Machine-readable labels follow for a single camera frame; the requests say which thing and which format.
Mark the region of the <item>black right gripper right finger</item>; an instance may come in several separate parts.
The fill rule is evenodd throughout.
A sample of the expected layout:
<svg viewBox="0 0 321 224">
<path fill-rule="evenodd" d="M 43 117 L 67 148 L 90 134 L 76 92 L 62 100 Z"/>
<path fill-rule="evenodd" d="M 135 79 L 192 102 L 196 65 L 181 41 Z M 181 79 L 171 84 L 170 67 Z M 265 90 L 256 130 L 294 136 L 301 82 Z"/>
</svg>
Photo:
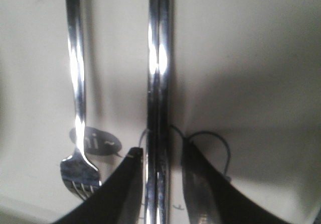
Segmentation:
<svg viewBox="0 0 321 224">
<path fill-rule="evenodd" d="M 181 164 L 190 223 L 285 223 L 237 190 L 188 139 Z"/>
</svg>

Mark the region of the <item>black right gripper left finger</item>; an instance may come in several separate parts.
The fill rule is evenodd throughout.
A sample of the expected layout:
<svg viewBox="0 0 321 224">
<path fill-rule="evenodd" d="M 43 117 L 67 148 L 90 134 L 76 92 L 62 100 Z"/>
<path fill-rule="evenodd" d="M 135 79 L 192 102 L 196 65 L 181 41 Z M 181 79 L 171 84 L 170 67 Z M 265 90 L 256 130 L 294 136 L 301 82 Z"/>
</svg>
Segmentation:
<svg viewBox="0 0 321 224">
<path fill-rule="evenodd" d="M 143 187 L 142 156 L 142 148 L 131 148 L 89 199 L 55 223 L 138 223 Z"/>
</svg>

